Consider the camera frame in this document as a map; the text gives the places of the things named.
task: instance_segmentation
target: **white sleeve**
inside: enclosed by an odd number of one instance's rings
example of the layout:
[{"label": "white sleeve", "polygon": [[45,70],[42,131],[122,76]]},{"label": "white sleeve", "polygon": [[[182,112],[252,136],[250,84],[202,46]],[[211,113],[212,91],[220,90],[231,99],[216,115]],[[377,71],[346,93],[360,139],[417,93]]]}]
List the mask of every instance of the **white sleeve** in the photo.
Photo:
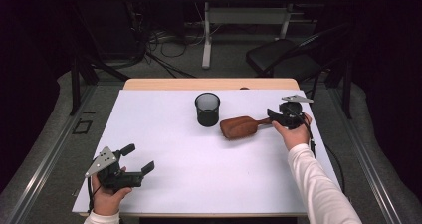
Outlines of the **white sleeve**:
[{"label": "white sleeve", "polygon": [[312,224],[361,223],[350,202],[326,176],[307,144],[292,148],[288,161]]},{"label": "white sleeve", "polygon": [[84,224],[118,224],[119,219],[119,212],[112,216],[101,216],[93,211],[85,220]]}]

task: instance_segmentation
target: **wooden brush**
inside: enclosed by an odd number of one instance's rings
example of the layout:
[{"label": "wooden brush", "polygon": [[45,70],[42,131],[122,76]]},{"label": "wooden brush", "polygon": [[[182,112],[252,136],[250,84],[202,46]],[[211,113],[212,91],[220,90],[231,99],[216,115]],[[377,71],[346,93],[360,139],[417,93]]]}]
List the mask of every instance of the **wooden brush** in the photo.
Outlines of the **wooden brush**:
[{"label": "wooden brush", "polygon": [[258,125],[270,124],[270,119],[254,120],[249,116],[239,116],[220,121],[220,128],[227,139],[250,136],[258,131]]}]

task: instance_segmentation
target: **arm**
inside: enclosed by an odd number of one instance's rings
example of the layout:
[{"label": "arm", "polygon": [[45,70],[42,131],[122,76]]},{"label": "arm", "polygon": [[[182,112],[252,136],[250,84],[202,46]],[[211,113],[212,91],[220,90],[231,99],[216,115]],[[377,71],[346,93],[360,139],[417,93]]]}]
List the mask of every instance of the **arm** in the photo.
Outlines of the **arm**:
[{"label": "arm", "polygon": [[120,202],[131,192],[131,188],[126,187],[113,193],[112,190],[101,187],[97,174],[92,176],[92,183],[94,209],[84,224],[118,224]]},{"label": "arm", "polygon": [[[308,124],[311,118],[306,114]],[[347,198],[326,176],[307,143],[310,140],[304,125],[288,130],[273,122],[289,151],[289,166],[307,208],[311,223],[361,223]]]}]

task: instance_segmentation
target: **table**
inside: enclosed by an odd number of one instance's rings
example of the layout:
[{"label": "table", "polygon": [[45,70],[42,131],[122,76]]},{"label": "table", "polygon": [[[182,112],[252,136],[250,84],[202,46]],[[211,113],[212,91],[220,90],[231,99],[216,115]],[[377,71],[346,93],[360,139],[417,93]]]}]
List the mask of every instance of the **table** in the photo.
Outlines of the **table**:
[{"label": "table", "polygon": [[[252,137],[226,140],[218,125],[203,127],[197,123],[194,99],[202,92],[220,97],[220,120],[241,114],[264,118],[264,110],[276,109],[281,96],[303,95],[292,79],[128,80],[96,153],[104,146],[115,151],[133,142],[136,150],[122,157],[120,166],[138,171],[154,160],[155,169],[145,176],[140,188],[124,198],[121,215],[305,216],[280,135],[268,125]],[[308,104],[303,107],[313,116]],[[338,185],[316,121],[311,129],[316,157]],[[86,189],[84,182],[81,190]],[[82,191],[73,212],[86,214],[87,208],[88,193]]]},{"label": "table", "polygon": [[210,23],[223,24],[281,24],[280,39],[286,37],[291,18],[292,4],[286,8],[210,8],[205,2],[205,45],[202,68],[210,68],[211,42]]}]

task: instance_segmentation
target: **black mesh cup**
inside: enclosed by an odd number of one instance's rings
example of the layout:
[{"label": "black mesh cup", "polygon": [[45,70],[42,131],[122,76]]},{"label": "black mesh cup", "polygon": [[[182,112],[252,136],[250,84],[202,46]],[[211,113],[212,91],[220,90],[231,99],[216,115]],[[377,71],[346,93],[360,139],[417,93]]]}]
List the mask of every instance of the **black mesh cup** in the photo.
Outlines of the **black mesh cup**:
[{"label": "black mesh cup", "polygon": [[212,93],[203,93],[195,99],[196,114],[202,126],[214,126],[218,122],[220,99]]}]

